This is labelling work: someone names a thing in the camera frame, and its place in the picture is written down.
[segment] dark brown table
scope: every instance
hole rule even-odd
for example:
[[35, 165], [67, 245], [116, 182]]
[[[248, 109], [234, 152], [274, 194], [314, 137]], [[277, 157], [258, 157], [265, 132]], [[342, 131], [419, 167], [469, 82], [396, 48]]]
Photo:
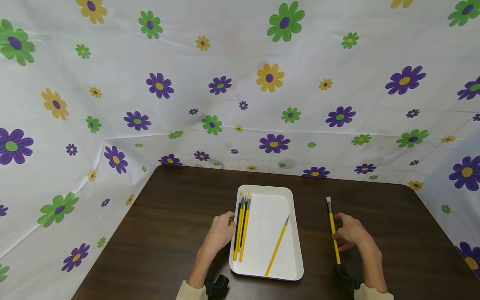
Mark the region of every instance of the dark brown table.
[[[175, 299], [190, 273], [212, 218], [235, 210], [242, 184], [292, 190], [305, 273], [297, 282], [235, 275], [228, 248], [209, 276], [230, 279], [228, 300], [351, 299], [332, 276], [335, 253], [325, 197], [336, 212], [362, 221], [382, 250], [395, 299], [478, 299], [480, 282], [416, 194], [394, 184], [160, 166], [82, 283], [74, 300]], [[357, 249], [341, 254], [361, 276]]]

